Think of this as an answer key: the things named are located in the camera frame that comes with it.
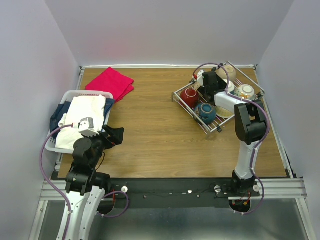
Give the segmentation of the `white floral bowl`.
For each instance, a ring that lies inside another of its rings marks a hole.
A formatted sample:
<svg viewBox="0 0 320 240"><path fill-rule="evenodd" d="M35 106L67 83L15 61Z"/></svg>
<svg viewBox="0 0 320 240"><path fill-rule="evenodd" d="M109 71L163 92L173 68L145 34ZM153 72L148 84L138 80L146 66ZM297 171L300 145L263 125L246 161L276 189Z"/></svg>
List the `white floral bowl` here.
<svg viewBox="0 0 320 240"><path fill-rule="evenodd" d="M249 84L242 84L234 90L234 95L246 100L254 100L256 98L254 88Z"/></svg>

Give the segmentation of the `teal white bowl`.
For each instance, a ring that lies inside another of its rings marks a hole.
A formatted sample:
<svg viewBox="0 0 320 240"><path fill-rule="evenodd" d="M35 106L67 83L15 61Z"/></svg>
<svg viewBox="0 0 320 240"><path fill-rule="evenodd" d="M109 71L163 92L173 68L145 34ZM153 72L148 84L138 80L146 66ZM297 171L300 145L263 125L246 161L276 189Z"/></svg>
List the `teal white bowl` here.
<svg viewBox="0 0 320 240"><path fill-rule="evenodd" d="M236 86L234 85L234 83L230 80L228 81L227 79L223 79L223 81L226 83L226 86L223 88L223 90L225 90L226 87L228 87L228 93L234 95L236 90Z"/></svg>

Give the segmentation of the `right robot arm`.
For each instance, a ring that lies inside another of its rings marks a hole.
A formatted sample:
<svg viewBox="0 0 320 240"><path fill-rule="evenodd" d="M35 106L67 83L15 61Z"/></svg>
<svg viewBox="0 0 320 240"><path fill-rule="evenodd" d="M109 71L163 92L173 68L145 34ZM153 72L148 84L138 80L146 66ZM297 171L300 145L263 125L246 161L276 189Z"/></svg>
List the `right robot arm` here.
<svg viewBox="0 0 320 240"><path fill-rule="evenodd" d="M228 91L229 81L214 71L202 73L202 94L208 103L234 114L235 133L240 141L239 155L232 172L230 191L241 196L255 185L255 164L260 145L270 131L270 121L260 100L247 100Z"/></svg>

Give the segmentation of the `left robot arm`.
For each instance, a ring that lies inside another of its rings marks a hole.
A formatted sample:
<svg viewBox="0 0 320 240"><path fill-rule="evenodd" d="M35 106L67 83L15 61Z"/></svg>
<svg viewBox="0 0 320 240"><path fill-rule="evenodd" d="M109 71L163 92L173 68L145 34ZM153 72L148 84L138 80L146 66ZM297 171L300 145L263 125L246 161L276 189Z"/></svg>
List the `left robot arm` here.
<svg viewBox="0 0 320 240"><path fill-rule="evenodd" d="M112 194L110 176L97 172L96 167L105 150L122 144L125 129L102 128L103 132L94 135L83 134L73 145L59 240L87 240L101 200Z"/></svg>

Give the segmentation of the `plain beige bowl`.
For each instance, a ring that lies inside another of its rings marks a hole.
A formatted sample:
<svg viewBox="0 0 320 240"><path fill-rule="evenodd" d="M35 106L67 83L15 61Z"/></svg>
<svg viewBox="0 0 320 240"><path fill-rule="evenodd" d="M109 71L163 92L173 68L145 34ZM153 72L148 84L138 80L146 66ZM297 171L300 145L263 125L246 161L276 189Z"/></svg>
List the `plain beige bowl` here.
<svg viewBox="0 0 320 240"><path fill-rule="evenodd" d="M231 82L234 82L236 80L236 74L237 74L235 68L231 65L225 65L224 69L226 70L226 72L228 74L229 80ZM219 69L217 69L215 72L221 79L223 79L223 80L228 79L226 72L221 67Z"/></svg>

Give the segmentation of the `beige bowl with drawing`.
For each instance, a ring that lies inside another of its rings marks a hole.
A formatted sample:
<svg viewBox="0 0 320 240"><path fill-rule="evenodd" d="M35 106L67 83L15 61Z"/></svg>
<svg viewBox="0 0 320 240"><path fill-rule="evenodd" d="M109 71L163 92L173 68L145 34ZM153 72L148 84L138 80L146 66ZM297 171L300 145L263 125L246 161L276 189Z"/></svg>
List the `beige bowl with drawing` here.
<svg viewBox="0 0 320 240"><path fill-rule="evenodd" d="M200 82L196 82L193 86L193 88L197 91L199 88L201 88L203 85Z"/></svg>

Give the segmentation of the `red bowl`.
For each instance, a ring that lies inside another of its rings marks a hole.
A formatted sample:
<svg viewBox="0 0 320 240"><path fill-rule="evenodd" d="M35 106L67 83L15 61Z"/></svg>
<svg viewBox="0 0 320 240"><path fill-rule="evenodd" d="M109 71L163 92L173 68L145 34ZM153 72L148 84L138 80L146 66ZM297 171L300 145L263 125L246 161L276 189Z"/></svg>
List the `red bowl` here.
<svg viewBox="0 0 320 240"><path fill-rule="evenodd" d="M192 87L184 89L180 93L180 98L186 103L191 109L194 109L199 101L199 93Z"/></svg>

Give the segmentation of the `cream striped bowl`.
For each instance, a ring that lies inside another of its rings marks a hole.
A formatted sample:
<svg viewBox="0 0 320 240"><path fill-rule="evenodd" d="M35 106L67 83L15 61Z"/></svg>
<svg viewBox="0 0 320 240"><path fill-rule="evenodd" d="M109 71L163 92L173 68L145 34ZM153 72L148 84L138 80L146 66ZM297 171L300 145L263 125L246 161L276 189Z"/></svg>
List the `cream striped bowl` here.
<svg viewBox="0 0 320 240"><path fill-rule="evenodd" d="M216 111L216 115L220 118L224 118L224 119L228 119L232 116L234 116L234 114L228 110L226 110L225 108L223 107L218 107L216 106L215 107L215 111Z"/></svg>

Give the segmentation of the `white cloth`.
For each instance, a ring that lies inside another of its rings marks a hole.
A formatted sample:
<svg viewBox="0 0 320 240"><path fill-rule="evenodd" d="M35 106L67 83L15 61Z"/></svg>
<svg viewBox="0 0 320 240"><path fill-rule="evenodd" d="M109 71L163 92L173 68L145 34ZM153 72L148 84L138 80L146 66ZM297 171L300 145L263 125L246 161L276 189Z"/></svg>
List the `white cloth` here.
<svg viewBox="0 0 320 240"><path fill-rule="evenodd" d="M100 131L105 122L104 109L106 98L102 95L74 97L66 114L64 125L79 123L81 119L93 118L95 130ZM60 130L55 147L74 150L74 143L83 136L74 128L66 127Z"/></svg>

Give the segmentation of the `red folded cloth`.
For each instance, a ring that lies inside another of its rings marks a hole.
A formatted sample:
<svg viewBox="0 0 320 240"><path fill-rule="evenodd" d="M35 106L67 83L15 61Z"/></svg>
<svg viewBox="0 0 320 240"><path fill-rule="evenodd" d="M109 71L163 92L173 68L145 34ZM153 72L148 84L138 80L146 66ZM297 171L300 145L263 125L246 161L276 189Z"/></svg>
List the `red folded cloth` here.
<svg viewBox="0 0 320 240"><path fill-rule="evenodd" d="M132 78L122 75L109 67L87 84L85 90L111 93L117 103L134 90L133 83L134 80Z"/></svg>

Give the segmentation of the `navy blue garment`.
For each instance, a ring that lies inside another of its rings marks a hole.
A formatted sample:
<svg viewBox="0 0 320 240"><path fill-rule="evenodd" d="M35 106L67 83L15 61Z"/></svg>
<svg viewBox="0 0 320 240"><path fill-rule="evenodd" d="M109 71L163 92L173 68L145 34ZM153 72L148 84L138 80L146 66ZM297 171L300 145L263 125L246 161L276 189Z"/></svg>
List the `navy blue garment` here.
<svg viewBox="0 0 320 240"><path fill-rule="evenodd" d="M111 110L114 104L115 104L114 99L110 99L110 98L106 99L104 110L103 110L104 120L107 119L107 114L109 113L109 111ZM62 119L64 114L68 113L70 106L71 106L70 101L65 101L64 103L61 103L58 105L57 109L55 110L55 112L50 118L50 122L49 122L50 133L52 133L54 130L58 128L60 120Z"/></svg>

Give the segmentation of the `white laundry basket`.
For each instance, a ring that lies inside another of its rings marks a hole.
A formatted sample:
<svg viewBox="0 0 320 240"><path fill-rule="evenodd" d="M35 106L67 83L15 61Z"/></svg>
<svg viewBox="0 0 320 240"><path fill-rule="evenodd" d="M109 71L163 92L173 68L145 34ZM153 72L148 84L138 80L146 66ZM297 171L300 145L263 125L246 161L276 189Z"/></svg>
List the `white laundry basket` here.
<svg viewBox="0 0 320 240"><path fill-rule="evenodd" d="M109 120L110 112L107 109L107 100L112 100L114 96L110 92L95 90L69 90L67 91L61 104L70 103L67 112L57 121L59 127L70 124L79 124L81 120L93 119L93 129L95 132L101 131L102 126ZM66 127L58 132L57 137L52 136L45 143L45 149L50 152L71 154L73 145L82 135L78 128Z"/></svg>

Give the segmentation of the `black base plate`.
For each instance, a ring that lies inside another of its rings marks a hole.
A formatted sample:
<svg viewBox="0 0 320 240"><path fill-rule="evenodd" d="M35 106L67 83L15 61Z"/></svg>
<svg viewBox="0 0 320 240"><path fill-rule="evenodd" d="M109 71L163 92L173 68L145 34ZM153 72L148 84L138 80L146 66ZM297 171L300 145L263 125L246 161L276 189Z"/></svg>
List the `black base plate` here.
<svg viewBox="0 0 320 240"><path fill-rule="evenodd" d="M111 189L127 187L130 209L228 208L229 198L260 194L252 188L236 192L230 178L112 178Z"/></svg>

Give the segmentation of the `aluminium frame rail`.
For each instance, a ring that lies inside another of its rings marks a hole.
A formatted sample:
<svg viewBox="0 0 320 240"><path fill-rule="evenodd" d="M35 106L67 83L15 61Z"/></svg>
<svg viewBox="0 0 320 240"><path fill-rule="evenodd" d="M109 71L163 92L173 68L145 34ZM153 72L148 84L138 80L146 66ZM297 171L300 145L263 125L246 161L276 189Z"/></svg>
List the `aluminium frame rail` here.
<svg viewBox="0 0 320 240"><path fill-rule="evenodd" d="M302 178L263 178L265 199L306 199L307 190ZM48 183L44 182L41 201L64 201L64 198Z"/></svg>

